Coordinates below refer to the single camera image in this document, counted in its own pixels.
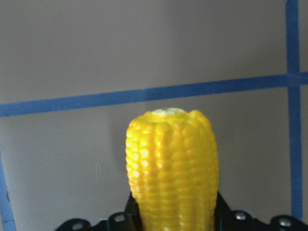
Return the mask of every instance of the yellow corn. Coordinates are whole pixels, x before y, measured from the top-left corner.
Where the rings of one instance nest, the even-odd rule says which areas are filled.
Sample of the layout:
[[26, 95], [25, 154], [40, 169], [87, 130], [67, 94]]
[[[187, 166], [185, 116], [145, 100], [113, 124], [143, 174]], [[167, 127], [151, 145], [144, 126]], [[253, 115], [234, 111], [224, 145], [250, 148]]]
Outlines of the yellow corn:
[[133, 119], [126, 154], [143, 231], [214, 230], [217, 145], [200, 111], [158, 109]]

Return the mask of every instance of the vertical blue tape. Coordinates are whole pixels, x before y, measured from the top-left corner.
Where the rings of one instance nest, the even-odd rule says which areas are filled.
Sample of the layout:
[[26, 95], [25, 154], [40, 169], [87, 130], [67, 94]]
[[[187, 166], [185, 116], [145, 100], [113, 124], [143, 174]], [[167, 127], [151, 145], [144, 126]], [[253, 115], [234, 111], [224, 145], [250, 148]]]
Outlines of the vertical blue tape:
[[[289, 75], [300, 73], [298, 0], [288, 0], [285, 8], [287, 70]], [[300, 87], [288, 88], [289, 137], [291, 168], [291, 213], [303, 219], [302, 134]]]
[[291, 165], [291, 212], [292, 216], [303, 219], [303, 186], [302, 186], [302, 137], [300, 87], [288, 88], [289, 100], [289, 136]]
[[0, 156], [0, 212], [4, 231], [16, 231]]

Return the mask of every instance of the blue painter's tape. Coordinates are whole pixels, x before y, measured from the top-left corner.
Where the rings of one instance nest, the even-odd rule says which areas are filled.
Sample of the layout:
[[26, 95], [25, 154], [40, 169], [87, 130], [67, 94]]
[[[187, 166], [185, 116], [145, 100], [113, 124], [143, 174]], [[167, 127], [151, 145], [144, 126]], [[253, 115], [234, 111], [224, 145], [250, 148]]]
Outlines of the blue painter's tape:
[[[298, 0], [288, 0], [285, 7], [287, 70], [288, 74], [300, 72]], [[291, 168], [291, 212], [303, 219], [302, 144], [300, 87], [288, 88], [289, 137]]]
[[300, 87], [288, 88], [289, 137], [291, 168], [291, 212], [292, 216], [303, 219], [303, 179], [302, 179], [302, 136]]
[[308, 73], [194, 83], [0, 104], [0, 117], [308, 84]]
[[287, 70], [299, 73], [299, 17], [298, 0], [288, 0], [285, 6]]
[[7, 187], [2, 167], [2, 160], [0, 156], [0, 213], [4, 231], [15, 231], [15, 223], [11, 208], [11, 203], [7, 195]]

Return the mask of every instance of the white wall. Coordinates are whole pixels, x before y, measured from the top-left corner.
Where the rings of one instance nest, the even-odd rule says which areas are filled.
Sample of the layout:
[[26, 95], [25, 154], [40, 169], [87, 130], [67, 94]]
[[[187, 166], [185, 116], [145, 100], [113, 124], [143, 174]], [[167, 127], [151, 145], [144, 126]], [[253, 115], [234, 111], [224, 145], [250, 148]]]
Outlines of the white wall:
[[[308, 71], [308, 5], [300, 4], [301, 64]], [[284, 5], [284, 0], [2, 1], [0, 103], [284, 74]], [[17, 230], [53, 230], [75, 217], [96, 224], [123, 209], [129, 194], [127, 125], [147, 110], [167, 106], [199, 109], [212, 121], [220, 191], [230, 206], [248, 209], [263, 222], [290, 214], [282, 88], [0, 118]], [[303, 128], [308, 130], [307, 122]], [[307, 161], [304, 155], [304, 166]]]

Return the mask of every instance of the screw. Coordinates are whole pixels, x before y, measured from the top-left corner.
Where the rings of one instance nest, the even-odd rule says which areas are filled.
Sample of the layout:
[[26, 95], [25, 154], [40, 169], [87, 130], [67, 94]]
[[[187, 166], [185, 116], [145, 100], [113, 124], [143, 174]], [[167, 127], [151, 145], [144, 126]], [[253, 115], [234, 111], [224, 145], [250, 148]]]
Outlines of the screw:
[[72, 230], [73, 230], [73, 231], [78, 231], [78, 230], [81, 230], [82, 227], [83, 227], [83, 224], [82, 224], [81, 222], [79, 222], [79, 223], [76, 223], [76, 224], [74, 224], [74, 225], [72, 226]]
[[235, 218], [238, 220], [245, 220], [246, 219], [246, 214], [243, 212], [236, 212], [235, 213]]
[[292, 225], [291, 221], [288, 218], [280, 218], [279, 224], [284, 227], [290, 227]]
[[123, 214], [117, 215], [115, 217], [116, 222], [121, 222], [121, 221], [124, 221], [124, 220], [125, 220], [125, 216]]

